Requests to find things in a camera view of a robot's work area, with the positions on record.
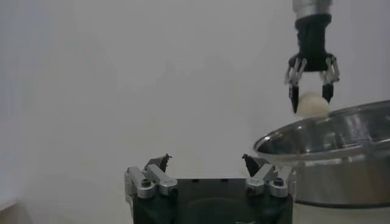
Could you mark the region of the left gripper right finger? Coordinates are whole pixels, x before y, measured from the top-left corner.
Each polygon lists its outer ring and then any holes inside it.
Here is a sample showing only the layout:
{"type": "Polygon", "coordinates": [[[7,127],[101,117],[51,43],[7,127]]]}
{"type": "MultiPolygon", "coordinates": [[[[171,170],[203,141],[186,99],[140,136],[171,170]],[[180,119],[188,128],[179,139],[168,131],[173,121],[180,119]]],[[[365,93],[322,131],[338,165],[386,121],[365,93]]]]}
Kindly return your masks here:
{"type": "Polygon", "coordinates": [[[277,167],[264,158],[244,154],[249,177],[245,180],[248,196],[263,195],[266,191],[273,197],[294,197],[296,194],[296,171],[291,166],[277,167]]]}

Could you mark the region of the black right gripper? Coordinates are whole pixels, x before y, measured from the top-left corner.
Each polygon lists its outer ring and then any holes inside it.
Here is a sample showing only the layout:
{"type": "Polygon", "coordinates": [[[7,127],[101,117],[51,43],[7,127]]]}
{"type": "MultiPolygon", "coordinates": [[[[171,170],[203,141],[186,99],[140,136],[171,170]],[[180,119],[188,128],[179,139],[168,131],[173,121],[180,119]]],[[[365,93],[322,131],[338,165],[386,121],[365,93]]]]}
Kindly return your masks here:
{"type": "Polygon", "coordinates": [[[331,20],[331,14],[317,14],[295,21],[299,52],[289,59],[285,74],[294,114],[299,105],[299,82],[304,72],[320,72],[322,97],[328,103],[333,98],[334,83],[339,82],[340,73],[336,57],[325,50],[325,31],[331,20]]]}

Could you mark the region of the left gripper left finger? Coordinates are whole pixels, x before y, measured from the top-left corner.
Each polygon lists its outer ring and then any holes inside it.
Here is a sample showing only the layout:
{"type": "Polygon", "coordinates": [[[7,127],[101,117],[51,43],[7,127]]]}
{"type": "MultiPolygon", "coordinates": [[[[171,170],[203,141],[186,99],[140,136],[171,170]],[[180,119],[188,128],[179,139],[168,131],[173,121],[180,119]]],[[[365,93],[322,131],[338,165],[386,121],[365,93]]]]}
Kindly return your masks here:
{"type": "Polygon", "coordinates": [[[179,182],[166,174],[166,168],[170,159],[171,156],[166,154],[150,159],[142,169],[136,166],[128,167],[124,172],[126,197],[150,199],[156,194],[161,194],[168,198],[177,198],[179,195],[179,182]]]}

